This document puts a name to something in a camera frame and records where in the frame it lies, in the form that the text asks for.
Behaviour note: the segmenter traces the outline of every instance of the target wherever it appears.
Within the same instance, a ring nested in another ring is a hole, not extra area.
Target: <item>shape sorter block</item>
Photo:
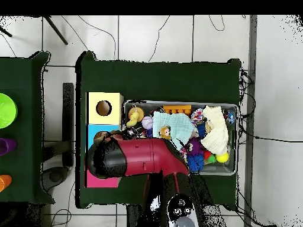
[[[109,106],[109,114],[105,116],[97,113],[97,105],[102,101]],[[122,105],[123,96],[120,93],[88,92],[88,123],[121,125]]]
[[[88,125],[88,148],[94,143],[94,137],[98,132],[119,129],[119,125]],[[99,179],[92,175],[89,170],[86,171],[87,188],[117,188],[121,178],[111,177],[108,179]]]

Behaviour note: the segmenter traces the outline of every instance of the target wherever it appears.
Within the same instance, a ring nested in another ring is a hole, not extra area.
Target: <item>stacked blocks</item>
[[[120,93],[88,92],[88,148],[98,132],[121,129],[123,97]],[[86,171],[86,187],[117,188],[119,178],[99,179]]]

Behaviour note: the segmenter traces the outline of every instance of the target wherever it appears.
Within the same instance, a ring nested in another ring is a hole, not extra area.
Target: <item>yellow toy block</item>
[[[122,104],[120,93],[88,92],[89,124],[121,125]]]

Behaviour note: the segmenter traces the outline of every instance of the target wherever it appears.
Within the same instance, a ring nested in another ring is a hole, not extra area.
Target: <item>plush doll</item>
[[[185,145],[187,155],[203,155],[203,145],[200,143],[198,138],[191,138]]]
[[[162,127],[159,134],[160,134],[161,138],[170,140],[170,128],[169,127]]]

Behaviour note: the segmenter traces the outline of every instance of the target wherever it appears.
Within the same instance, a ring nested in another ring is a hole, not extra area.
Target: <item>circular hole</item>
[[[96,105],[96,111],[100,116],[108,116],[111,113],[111,103],[106,100],[99,101]]]

